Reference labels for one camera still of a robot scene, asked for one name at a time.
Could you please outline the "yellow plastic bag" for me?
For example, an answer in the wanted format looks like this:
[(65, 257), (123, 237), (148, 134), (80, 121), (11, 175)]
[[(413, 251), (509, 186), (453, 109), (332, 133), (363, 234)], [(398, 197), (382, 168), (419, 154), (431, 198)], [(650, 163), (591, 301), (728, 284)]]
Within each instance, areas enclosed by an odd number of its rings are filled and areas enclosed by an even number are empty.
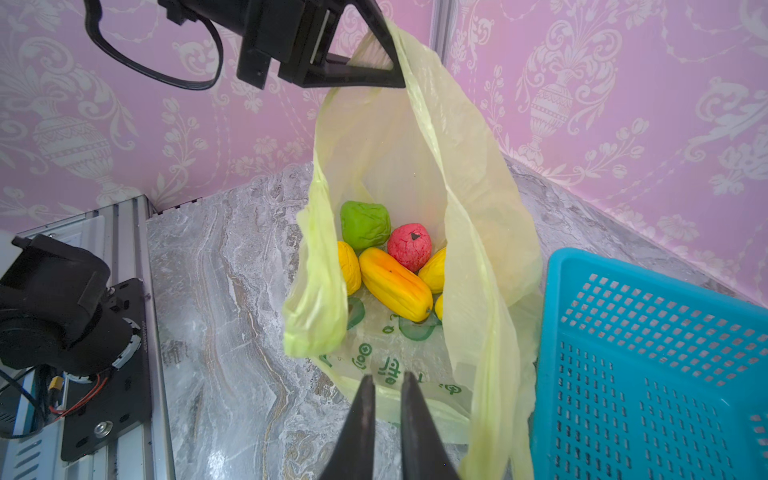
[[(349, 397), (371, 375), (376, 414), (392, 423), (412, 372), (442, 441), (467, 448), (461, 478), (530, 479), (543, 266), (534, 222), (480, 111), (430, 48), (389, 30), (405, 87), (334, 88), (317, 117), (283, 348)], [(424, 322), (366, 287), (347, 295), (338, 256), (347, 201), (385, 206), (390, 235), (422, 224), (432, 256), (447, 248), (444, 290)]]

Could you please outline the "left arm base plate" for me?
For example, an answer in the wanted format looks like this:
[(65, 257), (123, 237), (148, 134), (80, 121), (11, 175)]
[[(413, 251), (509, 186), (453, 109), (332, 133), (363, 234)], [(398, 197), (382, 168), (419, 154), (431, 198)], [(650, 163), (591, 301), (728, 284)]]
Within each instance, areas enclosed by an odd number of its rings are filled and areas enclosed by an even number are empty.
[(63, 420), (60, 459), (74, 462), (151, 420), (151, 388), (144, 284), (116, 284), (105, 309), (132, 328), (124, 355), (101, 374), (103, 388)]

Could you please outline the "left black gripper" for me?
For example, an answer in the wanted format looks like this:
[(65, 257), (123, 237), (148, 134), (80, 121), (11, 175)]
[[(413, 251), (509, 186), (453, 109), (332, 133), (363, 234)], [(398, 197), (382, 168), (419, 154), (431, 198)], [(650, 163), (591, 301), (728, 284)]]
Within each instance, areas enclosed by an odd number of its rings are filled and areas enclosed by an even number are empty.
[(240, 36), (236, 77), (262, 89), (273, 60), (278, 77), (301, 88), (404, 88), (395, 42), (378, 3), (350, 0), (389, 57), (392, 68), (348, 65), (349, 58), (328, 54), (330, 29), (343, 13), (343, 1), (164, 1), (167, 18), (207, 20)]

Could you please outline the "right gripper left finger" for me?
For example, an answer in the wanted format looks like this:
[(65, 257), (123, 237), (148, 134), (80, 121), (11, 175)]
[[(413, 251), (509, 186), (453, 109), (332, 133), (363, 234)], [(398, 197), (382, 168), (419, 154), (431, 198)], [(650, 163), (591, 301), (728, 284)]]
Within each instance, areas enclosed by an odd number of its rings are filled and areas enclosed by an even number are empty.
[(365, 375), (352, 401), (331, 457), (320, 478), (373, 478), (376, 391), (371, 375)]

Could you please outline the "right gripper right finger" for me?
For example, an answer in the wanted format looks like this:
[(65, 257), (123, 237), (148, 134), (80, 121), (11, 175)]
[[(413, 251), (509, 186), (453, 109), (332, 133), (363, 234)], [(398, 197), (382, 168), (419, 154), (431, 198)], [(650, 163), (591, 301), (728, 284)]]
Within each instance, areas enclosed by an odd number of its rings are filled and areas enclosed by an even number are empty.
[(400, 413), (403, 478), (459, 480), (412, 372), (403, 377)]

